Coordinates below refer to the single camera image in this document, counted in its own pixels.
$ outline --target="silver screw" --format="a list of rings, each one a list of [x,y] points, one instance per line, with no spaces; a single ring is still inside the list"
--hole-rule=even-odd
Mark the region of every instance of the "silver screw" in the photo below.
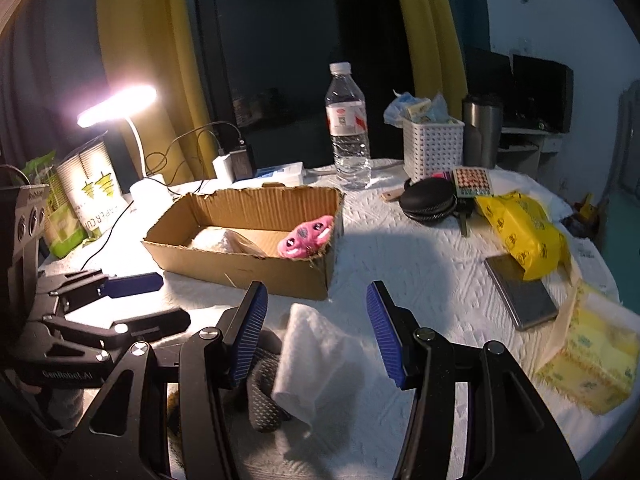
[[[492,354],[500,355],[504,352],[504,345],[499,341],[489,341],[489,344],[486,346],[489,352]]]
[[[432,341],[436,337],[436,333],[431,328],[419,328],[415,331],[415,336],[420,341]]]
[[[146,351],[149,350],[149,345],[144,341],[139,341],[133,345],[131,348],[131,353],[136,357],[146,354]]]
[[[200,330],[200,337],[202,339],[206,339],[206,340],[215,339],[219,335],[220,335],[220,330],[218,330],[214,326],[207,326],[206,328],[203,328],[202,330]]]

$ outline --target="teal floor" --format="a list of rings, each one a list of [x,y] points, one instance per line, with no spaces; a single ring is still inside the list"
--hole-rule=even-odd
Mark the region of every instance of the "teal floor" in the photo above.
[[[640,314],[640,201],[624,192],[611,196],[602,256],[616,279],[620,301]]]

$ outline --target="yellow package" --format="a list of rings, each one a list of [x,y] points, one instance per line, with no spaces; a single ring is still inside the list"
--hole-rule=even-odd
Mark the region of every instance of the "yellow package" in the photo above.
[[[538,362],[538,376],[596,415],[628,399],[636,379],[638,335],[598,310],[622,308],[581,282],[558,316]]]
[[[476,202],[509,254],[524,269],[524,280],[542,278],[566,256],[564,236],[529,196],[518,192],[477,196]]]

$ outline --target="dark gray rectangular device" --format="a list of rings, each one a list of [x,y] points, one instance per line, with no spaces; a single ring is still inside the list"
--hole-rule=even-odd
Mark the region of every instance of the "dark gray rectangular device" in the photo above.
[[[523,281],[524,269],[510,254],[487,258],[484,265],[498,287],[516,330],[526,330],[556,318],[558,308],[543,283]]]

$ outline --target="yellow curtain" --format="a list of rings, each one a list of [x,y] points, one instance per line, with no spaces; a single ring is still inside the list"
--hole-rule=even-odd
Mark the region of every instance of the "yellow curtain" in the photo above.
[[[97,18],[111,90],[150,84],[158,91],[155,104],[132,118],[145,155],[164,153],[175,137],[209,122],[185,0],[97,0]],[[120,131],[141,174],[138,149],[126,123]],[[174,184],[212,178],[215,156],[215,143],[208,133],[199,140],[192,134],[174,144],[159,173]],[[151,156],[148,165],[153,169],[160,161],[161,157]]]
[[[416,96],[442,92],[450,115],[462,118],[466,77],[449,0],[400,0],[400,6]]]

